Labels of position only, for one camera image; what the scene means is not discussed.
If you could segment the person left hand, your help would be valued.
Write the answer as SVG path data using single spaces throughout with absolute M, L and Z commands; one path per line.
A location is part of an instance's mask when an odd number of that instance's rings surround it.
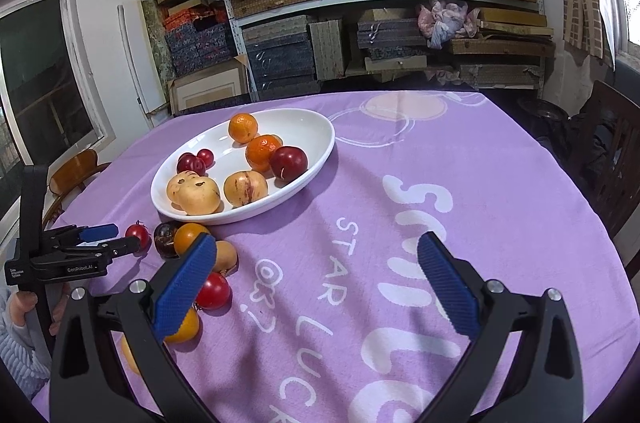
M 58 292 L 60 297 L 51 313 L 52 323 L 49 328 L 49 333 L 52 336 L 57 336 L 66 305 L 70 299 L 70 284 L 56 284 L 54 291 Z M 15 328 L 23 328 L 26 325 L 26 315 L 35 309 L 37 303 L 38 297 L 32 292 L 19 291 L 11 295 L 6 311 L 9 313 L 10 320 Z

